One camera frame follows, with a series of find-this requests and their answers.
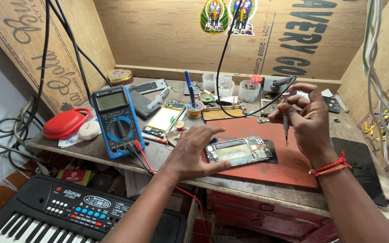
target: digital multimeter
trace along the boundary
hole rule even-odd
[[[139,141],[142,149],[145,148],[130,94],[125,86],[95,91],[91,99],[111,159],[131,154],[128,144],[135,147],[136,141]]]

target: red work mat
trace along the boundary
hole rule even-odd
[[[224,127],[225,132],[218,136],[250,137],[260,136],[265,140],[272,140],[277,154],[278,164],[252,163],[230,168],[219,172],[225,176],[235,176],[250,180],[281,183],[287,185],[305,186],[317,188],[318,182],[315,176],[309,175],[312,168],[309,160],[300,152],[294,137],[294,128],[289,127],[288,145],[282,124],[257,123],[257,118],[234,118],[225,120],[207,121],[207,126]]]

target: red pouch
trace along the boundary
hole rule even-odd
[[[86,111],[88,113],[83,115],[78,111]],[[46,122],[43,127],[43,134],[45,137],[55,140],[69,138],[79,130],[90,115],[91,111],[88,108],[83,107],[59,113],[54,118]]]

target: electronic keyboard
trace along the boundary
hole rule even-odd
[[[0,243],[98,243],[134,201],[37,174],[0,211]],[[165,209],[151,242],[184,240],[183,214]]]

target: hand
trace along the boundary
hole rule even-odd
[[[310,100],[301,95],[289,97],[287,103],[278,105],[278,109],[268,115],[271,123],[283,123],[283,113],[294,127],[296,143],[315,168],[323,167],[337,160],[329,137],[328,107],[316,85],[298,83],[289,90],[301,90],[309,94]]]
[[[192,126],[190,130],[182,132],[176,147],[157,173],[166,173],[180,182],[210,176],[230,168],[228,160],[205,163],[201,158],[211,136],[224,131],[220,127]]]

